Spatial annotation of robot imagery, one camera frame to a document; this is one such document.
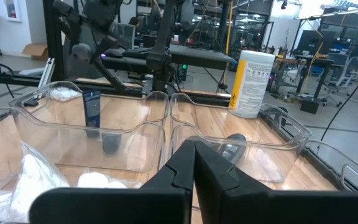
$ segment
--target black box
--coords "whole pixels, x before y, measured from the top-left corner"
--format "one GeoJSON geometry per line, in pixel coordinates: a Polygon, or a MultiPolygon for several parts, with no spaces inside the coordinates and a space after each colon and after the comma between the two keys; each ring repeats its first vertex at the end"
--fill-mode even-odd
{"type": "Polygon", "coordinates": [[[314,99],[313,97],[307,96],[303,98],[301,110],[304,112],[316,114],[320,102],[321,101],[319,99],[314,99]]]}

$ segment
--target blue tube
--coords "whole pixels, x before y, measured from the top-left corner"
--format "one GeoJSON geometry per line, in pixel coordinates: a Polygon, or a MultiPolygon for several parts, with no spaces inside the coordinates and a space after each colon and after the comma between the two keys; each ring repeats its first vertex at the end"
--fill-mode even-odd
{"type": "MultiPolygon", "coordinates": [[[[82,93],[84,99],[85,125],[100,128],[100,90],[86,90],[82,93]]],[[[86,131],[90,138],[99,136],[99,131],[86,131]]]]}

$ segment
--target office chair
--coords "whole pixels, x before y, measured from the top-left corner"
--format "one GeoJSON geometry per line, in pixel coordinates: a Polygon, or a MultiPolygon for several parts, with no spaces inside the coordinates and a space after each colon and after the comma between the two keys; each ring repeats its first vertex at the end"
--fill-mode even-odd
{"type": "Polygon", "coordinates": [[[340,65],[335,68],[330,68],[329,73],[323,83],[325,86],[324,90],[328,93],[322,97],[323,106],[327,106],[328,99],[336,102],[336,106],[340,107],[342,102],[335,99],[331,94],[338,92],[341,86],[343,73],[346,71],[346,66],[349,63],[349,56],[345,54],[330,53],[327,54],[327,58],[333,60],[333,64],[340,65]]]}
{"type": "Polygon", "coordinates": [[[345,60],[345,58],[349,58],[347,55],[342,56],[332,56],[328,55],[328,58],[336,58],[334,60],[334,64],[340,63],[339,65],[343,65],[343,67],[331,70],[326,82],[324,85],[331,91],[331,93],[339,92],[341,89],[345,89],[346,95],[350,96],[349,93],[349,85],[352,85],[351,81],[357,81],[358,79],[358,57],[352,57],[350,60],[345,60]]]}

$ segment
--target computer monitor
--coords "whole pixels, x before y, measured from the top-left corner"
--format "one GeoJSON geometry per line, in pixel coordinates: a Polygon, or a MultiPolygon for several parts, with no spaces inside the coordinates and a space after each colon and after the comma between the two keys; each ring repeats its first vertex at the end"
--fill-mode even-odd
{"type": "Polygon", "coordinates": [[[153,47],[157,41],[157,36],[154,35],[142,35],[143,47],[153,47]]]}
{"type": "Polygon", "coordinates": [[[320,53],[328,54],[329,49],[332,48],[334,42],[336,41],[334,31],[320,31],[320,34],[323,35],[323,46],[321,46],[320,53]]]}
{"type": "Polygon", "coordinates": [[[117,38],[121,47],[127,50],[134,49],[135,26],[115,22],[112,34],[117,38]]]}
{"type": "Polygon", "coordinates": [[[251,44],[253,39],[254,39],[254,35],[248,33],[248,34],[247,34],[246,42],[247,42],[248,44],[251,44]]]}
{"type": "Polygon", "coordinates": [[[321,40],[323,40],[323,45],[319,53],[327,54],[329,48],[332,46],[335,41],[335,32],[333,31],[321,31],[321,36],[315,30],[304,30],[299,41],[297,49],[300,51],[307,50],[311,55],[315,54],[320,47],[321,40]]]}

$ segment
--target white wall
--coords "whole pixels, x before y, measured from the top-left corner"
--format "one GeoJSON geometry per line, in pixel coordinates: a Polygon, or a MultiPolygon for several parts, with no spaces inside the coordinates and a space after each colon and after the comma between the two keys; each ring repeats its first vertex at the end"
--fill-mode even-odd
{"type": "MultiPolygon", "coordinates": [[[[325,0],[314,0],[314,1],[302,0],[301,1],[302,7],[301,7],[301,10],[299,11],[298,17],[305,18],[305,17],[310,17],[310,16],[321,15],[324,10],[320,8],[320,5],[324,1],[325,0]]],[[[303,26],[300,27],[298,37],[296,38],[294,49],[296,49],[296,47],[299,44],[299,41],[302,37],[302,32],[304,30],[318,29],[318,27],[320,25],[320,20],[321,19],[317,19],[315,21],[309,21],[309,22],[306,21],[303,24],[303,26]]]]}
{"type": "Polygon", "coordinates": [[[120,9],[121,23],[128,24],[129,20],[136,16],[136,0],[132,0],[129,5],[121,4],[120,9]]]}
{"type": "Polygon", "coordinates": [[[25,0],[17,0],[22,22],[7,20],[4,0],[0,0],[0,50],[6,55],[24,56],[24,47],[31,43],[27,5],[25,0]]]}
{"type": "MultiPolygon", "coordinates": [[[[287,40],[288,49],[292,48],[292,43],[295,38],[296,30],[298,29],[299,21],[294,20],[299,13],[299,6],[288,5],[286,9],[281,9],[282,2],[273,2],[273,8],[270,14],[269,21],[274,22],[272,35],[270,36],[270,41],[268,43],[268,47],[274,46],[275,48],[284,47],[285,39],[287,40]]],[[[264,45],[267,44],[267,39],[269,37],[269,33],[272,25],[270,24],[267,27],[265,37],[264,37],[264,45]]]]}
{"type": "MultiPolygon", "coordinates": [[[[281,9],[282,2],[273,2],[273,8],[270,15],[269,21],[274,22],[272,35],[268,46],[274,46],[275,48],[284,47],[285,37],[288,37],[287,47],[288,49],[292,48],[293,41],[295,39],[296,31],[299,26],[300,20],[293,19],[295,17],[310,17],[323,13],[323,10],[320,9],[320,5],[324,0],[301,0],[302,6],[296,6],[288,4],[286,9],[281,9]]],[[[310,24],[316,29],[319,27],[319,20],[310,21],[310,24]]],[[[299,40],[302,36],[304,30],[313,30],[313,27],[309,23],[305,22],[298,33],[296,38],[294,49],[298,46],[299,40]]],[[[264,37],[264,45],[267,43],[269,37],[271,25],[266,29],[264,37]]]]}
{"type": "Polygon", "coordinates": [[[44,5],[42,0],[26,0],[27,16],[32,43],[46,43],[47,33],[45,30],[44,5]]]}

